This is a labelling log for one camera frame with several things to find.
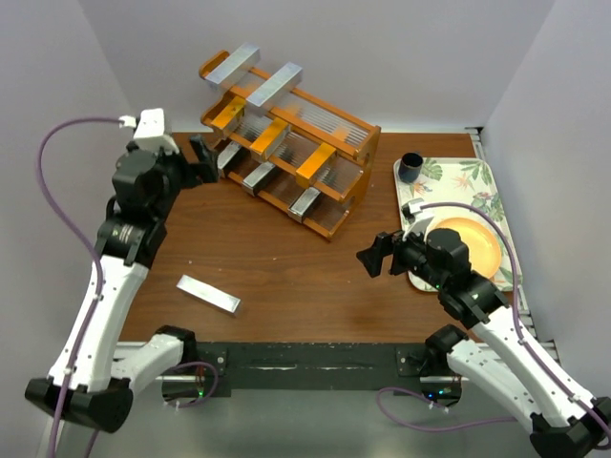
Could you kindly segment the black toothpaste box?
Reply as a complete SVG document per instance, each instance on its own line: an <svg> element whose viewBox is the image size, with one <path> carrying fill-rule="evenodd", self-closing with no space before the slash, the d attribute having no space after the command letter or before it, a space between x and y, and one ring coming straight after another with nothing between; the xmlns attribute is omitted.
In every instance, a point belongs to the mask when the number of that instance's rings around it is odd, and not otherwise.
<svg viewBox="0 0 611 458"><path fill-rule="evenodd" d="M242 188L250 196L256 197L282 169L272 162L262 162L242 180Z"/></svg>

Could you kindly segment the orange toothpaste box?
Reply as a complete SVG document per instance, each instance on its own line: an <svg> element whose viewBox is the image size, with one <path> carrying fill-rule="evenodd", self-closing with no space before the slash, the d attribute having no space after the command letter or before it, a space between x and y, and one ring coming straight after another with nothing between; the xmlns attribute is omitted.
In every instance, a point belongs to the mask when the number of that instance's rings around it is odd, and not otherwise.
<svg viewBox="0 0 611 458"><path fill-rule="evenodd" d="M291 126L280 118L274 118L251 143L250 151L258 159L268 160L290 133Z"/></svg>
<svg viewBox="0 0 611 458"><path fill-rule="evenodd" d="M235 96L228 101L211 121L211 127L223 138L229 137L242 122L246 102Z"/></svg>
<svg viewBox="0 0 611 458"><path fill-rule="evenodd" d="M318 174L336 156L336 149L326 143L318 148L302 163L295 172L296 182L303 188L312 186Z"/></svg>

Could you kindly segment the chrome silver toothpaste box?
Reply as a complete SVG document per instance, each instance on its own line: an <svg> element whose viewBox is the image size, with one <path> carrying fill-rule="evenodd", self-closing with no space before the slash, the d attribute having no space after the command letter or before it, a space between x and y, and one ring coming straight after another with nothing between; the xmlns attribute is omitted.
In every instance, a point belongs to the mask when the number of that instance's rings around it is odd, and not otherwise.
<svg viewBox="0 0 611 458"><path fill-rule="evenodd" d="M315 203L319 199L321 192L315 187L304 190L297 199L288 207L288 215L302 223L307 215L313 210Z"/></svg>

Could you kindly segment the grey toothpaste box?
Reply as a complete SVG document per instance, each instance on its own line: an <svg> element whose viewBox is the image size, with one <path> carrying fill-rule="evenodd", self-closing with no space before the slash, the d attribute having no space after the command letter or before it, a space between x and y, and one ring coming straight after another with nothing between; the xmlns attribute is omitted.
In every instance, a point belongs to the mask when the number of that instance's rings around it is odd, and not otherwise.
<svg viewBox="0 0 611 458"><path fill-rule="evenodd" d="M260 48L243 43L210 70L204 80L215 90L226 92L236 85L261 59Z"/></svg>

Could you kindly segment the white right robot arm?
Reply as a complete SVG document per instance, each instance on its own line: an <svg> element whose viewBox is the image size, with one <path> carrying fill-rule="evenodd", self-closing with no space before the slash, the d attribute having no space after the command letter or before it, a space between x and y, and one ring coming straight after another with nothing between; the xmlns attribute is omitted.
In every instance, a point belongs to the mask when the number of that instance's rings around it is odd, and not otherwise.
<svg viewBox="0 0 611 458"><path fill-rule="evenodd" d="M578 384L526 330L505 295L473 270L452 229L380 233L357 258L371 277L411 272L432 285L448 324L425 341L432 359L467 378L526 429L541 457L584 457L610 444L610 400Z"/></svg>

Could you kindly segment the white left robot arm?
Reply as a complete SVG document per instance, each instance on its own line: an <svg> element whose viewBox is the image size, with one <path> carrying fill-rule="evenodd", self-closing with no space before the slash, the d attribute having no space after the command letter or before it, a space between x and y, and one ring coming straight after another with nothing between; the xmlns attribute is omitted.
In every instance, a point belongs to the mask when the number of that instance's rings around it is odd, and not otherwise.
<svg viewBox="0 0 611 458"><path fill-rule="evenodd" d="M167 234L179 193L219 179L217 153L200 135L182 150L145 149L135 141L116 162L115 190L98 228L88 289L71 334L47 376L29 380L25 398L69 423L109 433L129 415L138 393L163 372L198 358L194 332L159 328L136 356L114 359L119 334L138 289Z"/></svg>

